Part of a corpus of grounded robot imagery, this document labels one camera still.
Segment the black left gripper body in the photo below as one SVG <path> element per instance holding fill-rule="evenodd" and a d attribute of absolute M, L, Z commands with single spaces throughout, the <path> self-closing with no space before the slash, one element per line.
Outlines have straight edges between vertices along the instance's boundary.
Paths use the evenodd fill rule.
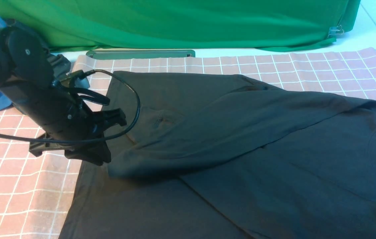
<path fill-rule="evenodd" d="M 15 81 L 1 86 L 1 92 L 45 134 L 42 139 L 55 143 L 30 143 L 30 153 L 41 156 L 45 151 L 64 150 L 68 159 L 108 159 L 105 142 L 75 144 L 75 141 L 101 138 L 91 121 L 91 110 L 56 88 L 40 88 L 29 81 Z"/>

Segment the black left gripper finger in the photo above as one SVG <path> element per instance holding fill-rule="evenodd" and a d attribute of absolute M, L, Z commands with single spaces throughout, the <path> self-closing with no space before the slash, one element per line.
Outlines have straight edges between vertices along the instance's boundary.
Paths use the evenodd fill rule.
<path fill-rule="evenodd" d="M 114 125 L 126 126 L 126 115 L 120 109 L 93 112 L 91 119 L 98 128 L 110 128 Z"/>

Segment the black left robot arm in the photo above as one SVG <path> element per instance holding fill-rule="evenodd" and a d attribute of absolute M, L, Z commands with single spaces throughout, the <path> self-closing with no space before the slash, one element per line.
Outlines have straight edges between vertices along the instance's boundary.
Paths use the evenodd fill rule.
<path fill-rule="evenodd" d="M 74 72 L 62 84 L 34 36 L 16 27 L 0 29 L 0 92 L 44 130 L 38 138 L 0 138 L 29 142 L 34 156 L 64 150 L 68 159 L 94 165 L 111 162 L 104 132 L 117 124 L 125 126 L 126 116 L 120 108 L 93 112 L 88 107 L 86 101 L 110 103 L 108 97 L 77 86 L 91 74 L 94 71 Z"/>

